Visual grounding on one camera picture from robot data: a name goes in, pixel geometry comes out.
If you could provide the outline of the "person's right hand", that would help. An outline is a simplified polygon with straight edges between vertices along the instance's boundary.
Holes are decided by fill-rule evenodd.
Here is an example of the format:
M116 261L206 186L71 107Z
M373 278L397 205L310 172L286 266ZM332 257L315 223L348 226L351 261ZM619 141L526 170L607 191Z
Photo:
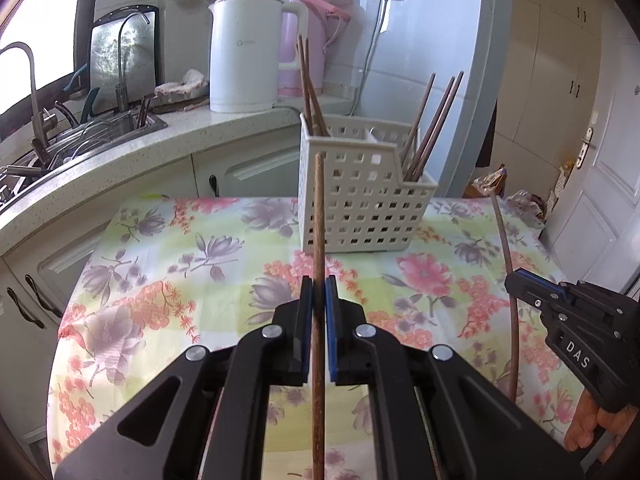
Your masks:
M600 455L600 461L605 463L613 455L616 446L620 444L623 436L629 430L638 411L635 406L627 405L617 413L607 412L600 408L588 390L584 390L579 398L573 420L565 434L564 446L570 452L575 452L578 448L589 448L596 429L600 427L614 436L614 440Z

